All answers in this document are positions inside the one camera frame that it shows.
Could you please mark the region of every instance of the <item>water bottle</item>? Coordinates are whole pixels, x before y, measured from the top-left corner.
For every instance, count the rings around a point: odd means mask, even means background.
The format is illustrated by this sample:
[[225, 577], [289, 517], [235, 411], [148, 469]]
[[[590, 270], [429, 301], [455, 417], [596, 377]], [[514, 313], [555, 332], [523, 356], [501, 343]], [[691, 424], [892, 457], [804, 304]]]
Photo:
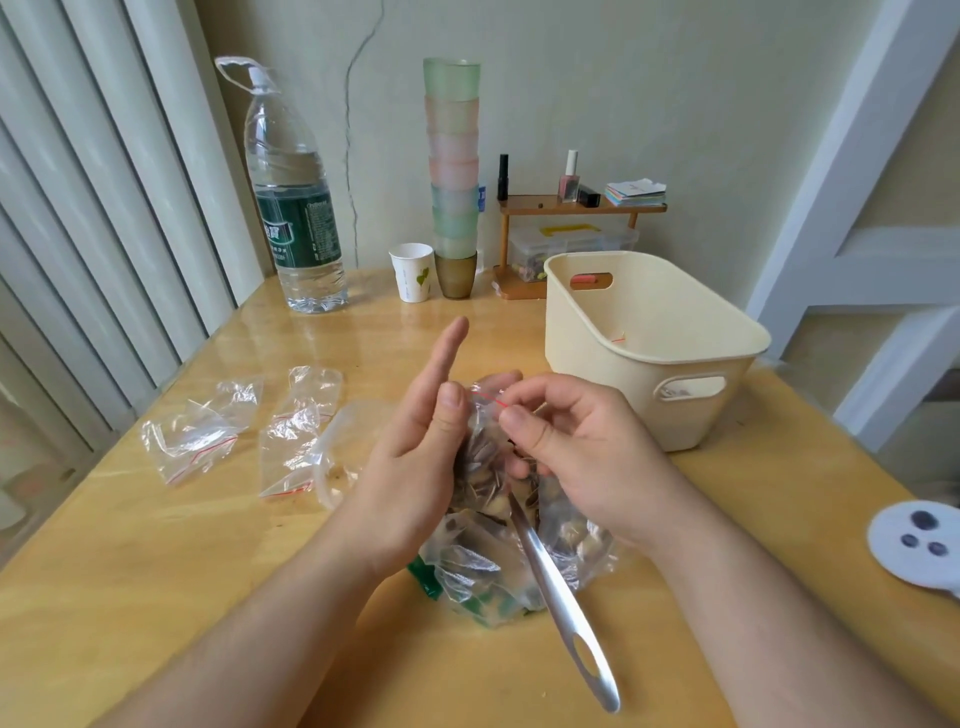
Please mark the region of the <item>water bottle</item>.
[[[247, 171], [287, 304], [301, 313], [346, 305], [340, 238], [313, 134], [259, 63], [222, 56], [216, 64], [253, 95], [244, 130]], [[235, 64], [248, 69], [251, 87], [227, 74]]]

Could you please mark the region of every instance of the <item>plastic storage box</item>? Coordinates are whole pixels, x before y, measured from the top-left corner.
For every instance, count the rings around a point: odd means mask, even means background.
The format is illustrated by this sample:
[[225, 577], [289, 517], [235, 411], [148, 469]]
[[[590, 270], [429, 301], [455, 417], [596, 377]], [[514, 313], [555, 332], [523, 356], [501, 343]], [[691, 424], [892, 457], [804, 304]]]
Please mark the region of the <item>plastic storage box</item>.
[[630, 228], [604, 232], [593, 225], [560, 228], [516, 228], [510, 230], [507, 263], [526, 282], [544, 280], [543, 262], [559, 253], [630, 250], [639, 233]]
[[[655, 255], [573, 253], [546, 261], [546, 360], [616, 387], [667, 451], [696, 447], [730, 401], [767, 330]], [[610, 273], [610, 286], [570, 279]]]

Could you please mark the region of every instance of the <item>empty plastic bag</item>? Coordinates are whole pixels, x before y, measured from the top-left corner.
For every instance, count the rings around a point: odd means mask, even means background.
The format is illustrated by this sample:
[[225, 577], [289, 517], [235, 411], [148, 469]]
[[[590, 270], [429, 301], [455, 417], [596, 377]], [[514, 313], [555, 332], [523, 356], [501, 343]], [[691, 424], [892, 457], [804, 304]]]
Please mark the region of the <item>empty plastic bag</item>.
[[221, 381], [208, 401], [189, 400], [179, 414], [145, 422], [140, 440], [163, 482], [176, 485], [191, 473], [206, 473], [226, 457], [250, 426], [262, 393], [262, 377]]
[[340, 505], [393, 414], [389, 402], [354, 400], [326, 426], [309, 455], [317, 500], [322, 505], [331, 510]]
[[260, 431], [260, 497], [313, 487], [312, 453], [321, 430], [337, 411], [343, 381], [336, 369], [290, 370], [290, 394]]

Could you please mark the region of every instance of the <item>right hand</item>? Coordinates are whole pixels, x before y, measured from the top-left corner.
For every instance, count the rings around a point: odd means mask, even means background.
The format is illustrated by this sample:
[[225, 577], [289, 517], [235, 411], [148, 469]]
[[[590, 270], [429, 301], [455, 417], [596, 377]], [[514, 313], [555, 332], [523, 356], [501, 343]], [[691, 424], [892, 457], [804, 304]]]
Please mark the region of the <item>right hand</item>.
[[500, 426], [538, 469], [555, 474], [591, 521], [643, 550], [696, 493], [612, 387], [543, 374], [511, 385], [499, 400], [508, 405]]

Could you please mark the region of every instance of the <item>wooden shelf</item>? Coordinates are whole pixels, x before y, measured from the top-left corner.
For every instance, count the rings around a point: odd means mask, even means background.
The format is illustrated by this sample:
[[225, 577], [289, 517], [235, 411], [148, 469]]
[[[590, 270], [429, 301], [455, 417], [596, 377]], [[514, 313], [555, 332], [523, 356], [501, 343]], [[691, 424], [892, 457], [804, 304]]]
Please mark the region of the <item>wooden shelf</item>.
[[643, 215], [666, 212], [666, 205], [656, 207], [616, 206], [606, 197], [600, 207], [584, 207], [580, 203], [561, 203], [556, 195], [513, 195], [499, 203], [500, 214], [512, 215]]
[[[510, 218], [515, 215], [630, 215], [628, 228], [636, 227], [638, 215], [666, 212], [667, 205], [655, 207], [616, 206], [606, 197], [600, 198], [600, 207], [584, 207], [580, 203], [561, 203], [556, 195], [511, 195], [500, 205], [500, 264], [493, 267], [493, 280], [500, 298], [507, 301], [545, 299], [546, 281], [522, 280], [507, 265], [507, 246], [510, 244]], [[606, 288], [608, 279], [598, 280], [597, 285], [585, 284], [583, 288]]]

